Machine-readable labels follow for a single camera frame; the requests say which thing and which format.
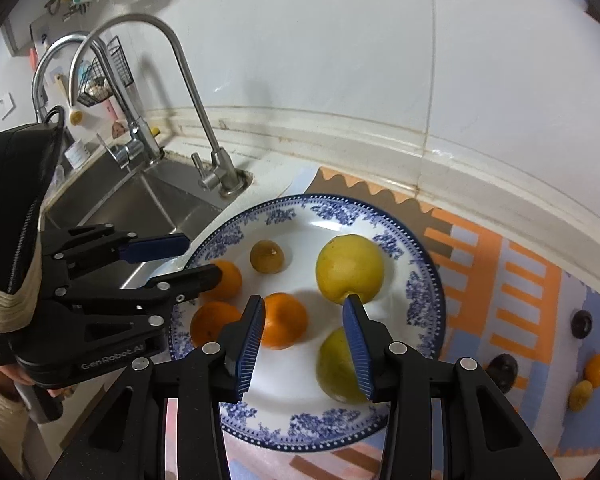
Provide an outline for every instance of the faucet handle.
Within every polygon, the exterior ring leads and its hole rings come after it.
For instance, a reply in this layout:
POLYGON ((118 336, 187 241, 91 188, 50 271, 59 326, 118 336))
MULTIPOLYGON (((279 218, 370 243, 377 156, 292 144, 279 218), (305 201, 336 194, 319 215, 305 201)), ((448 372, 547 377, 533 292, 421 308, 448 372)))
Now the faucet handle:
POLYGON ((98 137, 98 140, 100 141, 100 143, 109 152, 109 155, 111 155, 114 158, 114 160, 118 163, 118 165, 120 166, 120 169, 124 170, 129 165, 128 151, 125 150, 124 148, 117 148, 115 150, 112 150, 107 145, 107 143, 104 141, 104 139, 100 136, 99 133, 96 133, 96 137, 98 137))
POLYGON ((198 180, 198 183, 204 191, 211 191, 218 184, 220 184, 220 179, 226 173, 225 170, 223 170, 222 168, 213 168, 213 170, 207 171, 204 165, 202 164, 202 160, 200 159, 198 152, 191 153, 191 160, 193 161, 193 165, 196 167, 198 173, 200 174, 200 179, 198 180))

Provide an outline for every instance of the orange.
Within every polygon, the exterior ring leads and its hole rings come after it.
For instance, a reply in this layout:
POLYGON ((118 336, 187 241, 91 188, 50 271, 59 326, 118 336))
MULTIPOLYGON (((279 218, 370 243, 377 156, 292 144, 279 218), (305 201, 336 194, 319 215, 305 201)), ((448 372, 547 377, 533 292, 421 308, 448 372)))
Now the orange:
POLYGON ((191 319, 189 333, 193 346, 202 346, 210 341, 217 341, 222 327, 239 319, 240 312, 233 305, 224 301, 205 303, 191 319))
POLYGON ((595 354, 584 367, 584 378, 594 388, 600 386, 600 354, 595 354))
POLYGON ((273 350, 288 348, 302 337, 309 318, 300 303, 291 294, 276 292, 264 299, 265 321, 262 345, 273 350))
POLYGON ((222 270, 222 278, 215 288, 203 292, 206 300, 226 301, 234 297, 242 287, 242 275, 240 269, 228 260, 213 260, 212 264, 222 270))

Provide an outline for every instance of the person's hand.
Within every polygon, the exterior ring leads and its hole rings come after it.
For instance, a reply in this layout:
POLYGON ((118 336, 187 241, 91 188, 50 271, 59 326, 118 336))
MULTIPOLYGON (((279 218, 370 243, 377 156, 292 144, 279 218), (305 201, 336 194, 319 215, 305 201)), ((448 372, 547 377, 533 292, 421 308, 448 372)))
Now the person's hand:
MULTIPOLYGON (((14 383, 24 384, 25 386, 33 386, 36 384, 20 365, 10 364, 0 366, 0 393, 9 398, 17 396, 18 393, 14 383)), ((64 393, 65 390, 67 390, 67 388, 47 391, 50 396, 57 397, 64 393)))

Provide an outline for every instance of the citrus fruit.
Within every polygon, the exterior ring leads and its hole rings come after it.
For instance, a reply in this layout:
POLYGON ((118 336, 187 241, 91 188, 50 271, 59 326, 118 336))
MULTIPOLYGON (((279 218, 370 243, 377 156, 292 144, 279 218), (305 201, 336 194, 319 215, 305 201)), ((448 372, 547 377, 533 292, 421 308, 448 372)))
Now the citrus fruit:
POLYGON ((572 412, 579 412, 583 410, 592 395, 592 384, 589 381, 580 381, 569 392, 569 409, 572 412))
POLYGON ((276 292, 264 299, 265 321, 262 345, 273 350, 288 348, 302 337, 309 318, 300 303, 291 294, 276 292))
POLYGON ((366 402, 365 394, 358 387, 343 327, 331 332, 320 346, 315 375, 318 384, 331 399, 347 404, 366 402))
POLYGON ((600 354, 595 354, 584 367, 584 378, 594 388, 600 386, 600 354))
POLYGON ((285 264, 285 253, 271 240, 260 240, 251 248, 249 254, 251 267, 263 274, 275 274, 285 264))
POLYGON ((222 270, 222 278, 214 288, 202 293, 206 300, 230 300, 242 287, 242 275, 240 269, 228 260, 213 260, 212 264, 222 270))
POLYGON ((336 236, 318 255, 315 279, 327 300, 342 304, 349 294, 357 294, 362 303, 367 303, 384 280, 382 252, 365 237, 336 236))
POLYGON ((189 326, 193 346, 218 340, 222 327, 239 319, 240 312, 233 305, 224 301, 205 303, 193 315, 189 326))

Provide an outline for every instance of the small dried lime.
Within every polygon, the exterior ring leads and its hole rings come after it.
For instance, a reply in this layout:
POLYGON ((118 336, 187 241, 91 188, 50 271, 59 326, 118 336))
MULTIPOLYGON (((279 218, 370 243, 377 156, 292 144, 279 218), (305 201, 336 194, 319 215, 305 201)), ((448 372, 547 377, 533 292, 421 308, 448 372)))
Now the small dried lime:
POLYGON ((251 266, 263 274, 280 272, 285 264, 285 253, 280 246, 271 240, 260 240, 249 254, 251 266))
POLYGON ((583 410, 592 395, 593 385, 589 381, 580 381, 569 392, 569 409, 572 412, 583 410))

